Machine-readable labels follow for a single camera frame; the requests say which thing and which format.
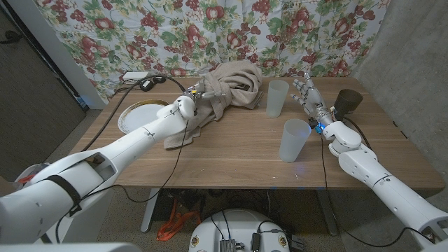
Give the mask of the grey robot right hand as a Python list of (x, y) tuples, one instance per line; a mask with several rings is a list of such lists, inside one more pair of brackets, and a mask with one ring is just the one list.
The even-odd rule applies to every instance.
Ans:
[(330, 109), (326, 106), (324, 98), (321, 96), (319, 90), (313, 83), (310, 75), (304, 72), (304, 82), (295, 79), (293, 81), (293, 87), (295, 87), (300, 94), (291, 94), (290, 96), (299, 103), (304, 109), (304, 112), (311, 118), (325, 128), (335, 120), (330, 112)]

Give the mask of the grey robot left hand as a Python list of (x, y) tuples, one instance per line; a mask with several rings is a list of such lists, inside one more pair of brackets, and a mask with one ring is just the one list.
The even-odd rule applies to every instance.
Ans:
[(224, 97), (226, 94), (224, 92), (215, 92), (205, 91), (205, 85), (202, 82), (198, 82), (189, 88), (187, 88), (183, 95), (191, 98), (195, 103), (197, 103), (199, 100), (210, 100), (217, 97)]

